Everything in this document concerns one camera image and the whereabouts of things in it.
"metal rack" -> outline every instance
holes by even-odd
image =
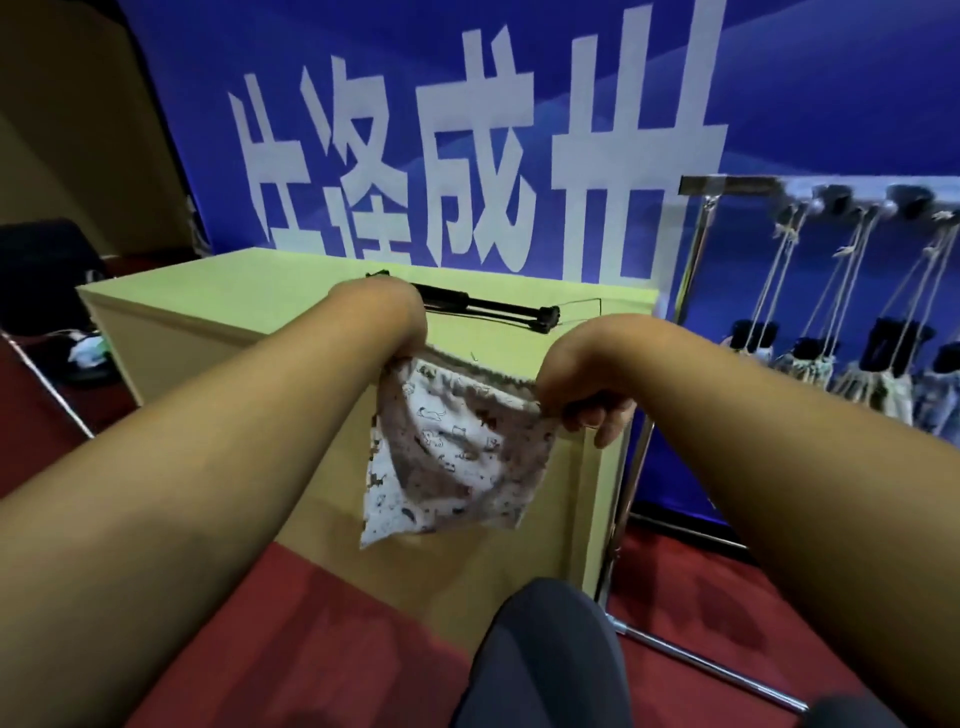
[[[690,294],[703,258],[707,236],[713,225],[720,199],[725,195],[770,198],[775,216],[784,210],[803,206],[811,217],[832,218],[841,222],[852,221],[860,211],[870,211],[881,219],[900,217],[917,222],[933,221],[945,213],[954,216],[955,219],[955,216],[960,214],[960,177],[684,176],[681,178],[679,193],[690,197],[702,197],[672,317],[672,321],[679,326],[686,321]],[[644,418],[643,426],[636,438],[630,471],[627,477],[621,480],[597,592],[597,601],[605,610],[610,596],[613,567],[623,545],[623,538],[631,517],[631,508],[655,427],[656,424],[651,418]],[[623,453],[621,453],[621,478],[627,448],[628,443],[624,443]],[[806,703],[799,698],[764,685],[655,635],[638,630],[609,612],[607,617],[618,634],[644,644],[667,657],[695,667],[784,710],[796,714],[807,710]]]

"chrome pole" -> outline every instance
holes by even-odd
[[[43,388],[47,390],[47,393],[57,401],[57,404],[60,405],[60,409],[66,412],[67,417],[73,420],[74,425],[80,428],[81,432],[86,435],[87,439],[92,440],[93,431],[86,426],[86,423],[83,420],[80,419],[80,415],[74,411],[69,402],[67,402],[67,400],[63,398],[63,395],[57,391],[57,387],[55,387],[53,382],[51,382],[50,379],[43,374],[39,367],[34,363],[34,360],[31,359],[27,353],[23,351],[20,345],[17,344],[3,329],[0,329],[0,336],[2,336],[8,344],[10,344],[10,348],[13,349],[17,356],[20,357],[20,361],[26,365],[27,369],[34,373],[34,376],[39,380],[40,384],[43,385]]]
[[[684,277],[680,281],[680,288],[677,290],[677,305],[674,308],[673,322],[682,326],[686,321],[687,310],[690,304],[690,291],[693,287],[693,281],[697,275],[697,269],[700,267],[700,261],[704,254],[704,244],[707,242],[707,233],[713,225],[713,218],[716,214],[717,203],[720,201],[720,195],[707,195],[700,205],[700,213],[697,215],[697,224],[693,231],[693,240],[690,242],[690,253],[686,258],[684,267]],[[603,568],[600,571],[600,588],[597,592],[597,603],[607,608],[607,600],[610,597],[610,584],[613,576],[613,565],[620,553],[620,547],[623,544],[623,536],[627,531],[627,523],[630,520],[630,509],[634,504],[636,489],[640,483],[640,473],[643,472],[643,464],[647,458],[647,450],[650,448],[650,440],[654,434],[654,422],[649,417],[643,419],[643,427],[639,436],[636,438],[636,448],[634,449],[634,458],[630,463],[630,476],[627,478],[626,486],[620,488],[617,498],[614,516],[612,519],[611,531],[607,538],[607,552],[604,555]]]
[[[610,617],[608,615],[608,618],[610,619],[613,629],[616,630],[617,634],[623,635],[624,637],[635,640],[644,646],[650,647],[650,649],[659,652],[661,655],[665,655],[666,657],[674,660],[679,660],[685,665],[695,667],[701,672],[705,672],[707,675],[715,677],[718,680],[723,680],[725,683],[733,685],[735,688],[740,688],[742,691],[746,691],[756,695],[757,697],[761,697],[764,700],[783,708],[784,710],[790,711],[791,713],[800,714],[807,711],[807,704],[798,698],[774,688],[770,688],[769,686],[759,683],[757,680],[747,677],[746,675],[741,675],[739,672],[731,670],[728,667],[718,665],[712,660],[708,660],[706,657],[701,657],[700,655],[685,650],[673,643],[669,643],[667,640],[661,640],[659,637],[654,637],[646,632],[641,632],[638,629],[634,629],[634,627],[631,627],[629,624],[626,624],[615,617]]]

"blue backdrop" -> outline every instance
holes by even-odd
[[[276,246],[676,287],[684,173],[960,168],[954,0],[122,0],[215,252]],[[749,315],[763,203],[725,200],[688,325]],[[799,333],[849,231],[810,224],[778,311]],[[856,358],[923,233],[883,226]],[[934,314],[960,324],[950,268]],[[656,439],[641,496],[716,518]]]

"red carpet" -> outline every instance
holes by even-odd
[[[0,345],[0,497],[83,441]],[[132,411],[122,385],[68,393],[96,430]],[[749,566],[634,530],[611,609],[633,626],[805,700],[856,679]],[[763,701],[621,641],[641,728],[779,728]],[[272,546],[169,668],[134,728],[443,726],[468,656],[336,577]]]

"fabric pouch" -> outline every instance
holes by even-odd
[[[516,528],[558,424],[532,381],[432,348],[392,362],[377,385],[360,547],[470,523]]]
[[[909,374],[896,377],[890,372],[864,372],[852,363],[833,382],[830,392],[913,426],[913,380]]]
[[[790,352],[777,357],[772,367],[778,372],[821,389],[827,389],[833,377],[834,358],[798,359]]]
[[[927,371],[914,385],[914,425],[960,446],[960,372]]]

